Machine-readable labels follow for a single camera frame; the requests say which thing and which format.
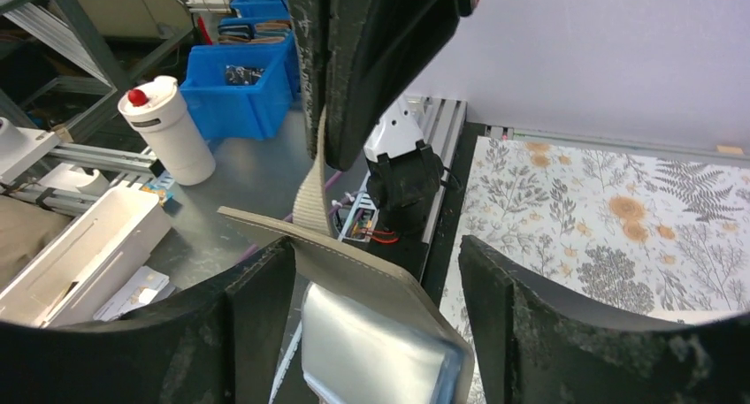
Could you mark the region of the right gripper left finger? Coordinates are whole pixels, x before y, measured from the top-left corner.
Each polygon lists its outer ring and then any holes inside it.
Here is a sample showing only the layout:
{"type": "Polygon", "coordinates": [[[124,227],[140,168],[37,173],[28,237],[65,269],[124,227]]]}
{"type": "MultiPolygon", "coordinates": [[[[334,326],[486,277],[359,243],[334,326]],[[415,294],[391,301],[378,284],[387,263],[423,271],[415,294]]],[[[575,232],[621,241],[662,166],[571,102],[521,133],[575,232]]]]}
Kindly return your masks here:
{"type": "Polygon", "coordinates": [[[265,403],[295,285],[274,241],[234,267],[110,322],[1,325],[4,403],[265,403]]]}

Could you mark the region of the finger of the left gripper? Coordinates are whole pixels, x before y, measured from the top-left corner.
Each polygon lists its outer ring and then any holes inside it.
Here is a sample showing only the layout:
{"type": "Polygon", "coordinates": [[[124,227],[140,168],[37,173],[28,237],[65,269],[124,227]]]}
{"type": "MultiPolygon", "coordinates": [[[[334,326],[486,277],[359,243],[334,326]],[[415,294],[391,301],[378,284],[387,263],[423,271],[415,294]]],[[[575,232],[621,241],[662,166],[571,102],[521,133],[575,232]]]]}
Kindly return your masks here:
{"type": "Polygon", "coordinates": [[[452,37],[457,0],[331,0],[325,160],[348,170],[375,122],[452,37]]]}
{"type": "Polygon", "coordinates": [[[319,145],[318,136],[326,131],[320,127],[320,118],[327,113],[332,0],[287,0],[287,6],[295,34],[308,152],[312,157],[322,153],[331,162],[329,143],[319,145]]]}

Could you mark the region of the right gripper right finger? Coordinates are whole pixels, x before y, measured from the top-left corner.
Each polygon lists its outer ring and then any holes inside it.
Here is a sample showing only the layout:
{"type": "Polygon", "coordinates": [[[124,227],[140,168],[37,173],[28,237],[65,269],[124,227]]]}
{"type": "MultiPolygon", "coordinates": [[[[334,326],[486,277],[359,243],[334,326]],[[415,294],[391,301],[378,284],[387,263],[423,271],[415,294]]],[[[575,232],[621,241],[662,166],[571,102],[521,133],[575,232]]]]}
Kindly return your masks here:
{"type": "Polygon", "coordinates": [[[746,403],[749,317],[681,324],[545,278],[474,236],[458,263],[490,403],[746,403]]]}

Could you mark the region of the beige leather card holder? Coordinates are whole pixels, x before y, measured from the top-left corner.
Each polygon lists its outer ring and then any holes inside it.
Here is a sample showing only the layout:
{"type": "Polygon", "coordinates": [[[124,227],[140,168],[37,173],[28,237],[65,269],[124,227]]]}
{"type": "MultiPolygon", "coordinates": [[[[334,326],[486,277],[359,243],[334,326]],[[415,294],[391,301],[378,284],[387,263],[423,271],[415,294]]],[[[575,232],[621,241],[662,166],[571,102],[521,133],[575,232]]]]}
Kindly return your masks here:
{"type": "Polygon", "coordinates": [[[302,300],[301,366],[325,403],[464,403],[471,346],[402,267],[334,239],[326,211],[324,145],[285,222],[228,207],[219,212],[259,236],[286,236],[302,300]]]}

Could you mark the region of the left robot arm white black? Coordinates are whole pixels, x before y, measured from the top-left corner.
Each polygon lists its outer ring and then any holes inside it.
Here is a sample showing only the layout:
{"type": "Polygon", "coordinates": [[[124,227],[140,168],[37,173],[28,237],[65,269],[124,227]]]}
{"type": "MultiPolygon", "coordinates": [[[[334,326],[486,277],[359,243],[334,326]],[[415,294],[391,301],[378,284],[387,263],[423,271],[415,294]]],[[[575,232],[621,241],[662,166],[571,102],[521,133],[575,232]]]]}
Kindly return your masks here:
{"type": "Polygon", "coordinates": [[[344,172],[365,156],[367,192],[383,225],[422,230],[444,165],[403,99],[479,0],[287,0],[302,109],[314,167],[295,202],[297,224],[324,193],[325,166],[344,172]]]}

